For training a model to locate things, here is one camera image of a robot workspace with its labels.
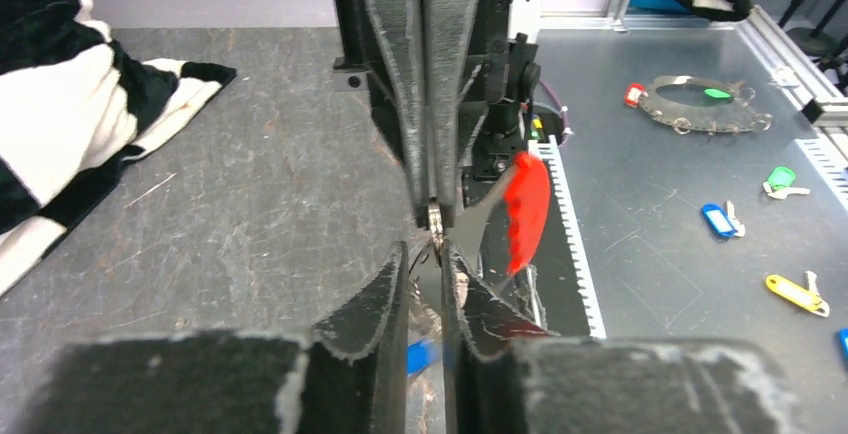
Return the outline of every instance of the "red key tag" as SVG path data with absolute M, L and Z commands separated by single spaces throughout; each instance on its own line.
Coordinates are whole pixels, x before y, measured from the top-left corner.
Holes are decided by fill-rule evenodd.
M 630 107 L 639 107 L 639 98 L 642 97 L 643 92 L 645 92 L 645 88 L 641 84 L 635 82 L 630 84 L 630 87 L 627 88 L 627 94 L 624 96 L 624 103 Z

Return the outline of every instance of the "yellow key tag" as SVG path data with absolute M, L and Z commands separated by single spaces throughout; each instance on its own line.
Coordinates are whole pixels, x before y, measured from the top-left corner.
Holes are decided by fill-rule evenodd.
M 821 296 L 804 289 L 783 276 L 769 274 L 766 276 L 766 287 L 778 296 L 817 316 L 827 317 L 830 315 L 830 308 Z

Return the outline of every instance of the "round metal key holder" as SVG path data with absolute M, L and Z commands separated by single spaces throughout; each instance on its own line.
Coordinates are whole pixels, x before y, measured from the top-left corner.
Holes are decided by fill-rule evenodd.
M 749 104 L 756 94 L 754 89 L 743 87 L 745 81 L 725 84 L 712 79 L 691 76 L 660 76 L 639 96 L 641 107 L 651 119 L 670 126 L 678 134 L 702 131 L 709 135 L 718 133 L 740 134 L 767 131 L 772 124 L 771 114 L 754 111 Z M 657 93 L 666 86 L 696 86 L 727 93 L 731 102 L 717 106 L 691 106 L 667 99 Z

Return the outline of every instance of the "scratched surface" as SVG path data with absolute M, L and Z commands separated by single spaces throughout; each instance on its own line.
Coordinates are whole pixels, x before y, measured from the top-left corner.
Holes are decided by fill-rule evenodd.
M 810 432 L 844 433 L 848 381 L 835 333 L 848 327 L 848 217 L 794 145 L 812 132 L 769 73 L 733 31 L 551 31 L 539 44 L 544 77 L 571 113 L 564 163 L 608 335 L 753 341 L 787 372 Z M 774 126 L 738 139 L 680 136 L 624 107 L 630 83 L 660 75 L 745 79 Z M 778 165 L 813 194 L 761 194 Z M 747 234 L 723 242 L 699 209 L 728 199 Z M 807 269 L 819 275 L 828 319 L 764 287 L 765 273 L 803 284 Z
M 312 323 L 414 234 L 403 175 L 364 98 L 331 93 L 335 30 L 115 35 L 139 59 L 239 75 L 0 300 L 0 432 L 63 339 Z M 418 394 L 414 419 L 437 402 Z

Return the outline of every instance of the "gray tabletop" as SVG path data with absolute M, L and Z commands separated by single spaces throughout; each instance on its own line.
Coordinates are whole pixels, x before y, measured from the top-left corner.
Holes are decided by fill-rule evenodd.
M 131 30 L 140 59 L 220 62 L 239 76 L 183 133 L 130 168 L 51 256 L 0 300 L 0 432 L 44 379 L 62 339 L 311 323 L 373 275 L 395 239 L 420 246 L 402 173 L 367 102 L 331 94 L 332 29 Z M 544 77 L 571 109 L 564 150 L 607 331 L 612 337 L 750 339 L 786 368 L 814 433 L 843 432 L 845 374 L 833 333 L 848 279 L 842 207 L 793 144 L 810 136 L 731 31 L 543 34 Z M 621 107 L 630 82 L 680 73 L 747 79 L 768 133 L 706 141 Z M 808 198 L 767 202 L 779 164 Z M 162 181 L 160 187 L 150 189 Z M 733 200 L 748 228 L 719 243 L 699 217 Z M 818 319 L 764 292 L 765 272 L 820 275 Z M 410 394 L 408 432 L 439 432 L 439 370 Z
M 608 335 L 752 341 L 787 372 L 810 432 L 845 432 L 848 384 L 835 334 L 848 327 L 848 217 L 795 145 L 813 132 L 771 75 L 730 30 L 551 31 L 539 44 L 543 77 L 568 104 L 576 133 L 564 164 Z M 744 79 L 774 126 L 738 138 L 681 136 L 624 106 L 631 83 L 660 75 Z M 764 196 L 761 183 L 778 165 L 812 195 Z M 747 229 L 741 239 L 718 240 L 699 212 L 726 200 Z M 803 285 L 807 269 L 819 275 L 828 319 L 763 283 L 779 273 Z

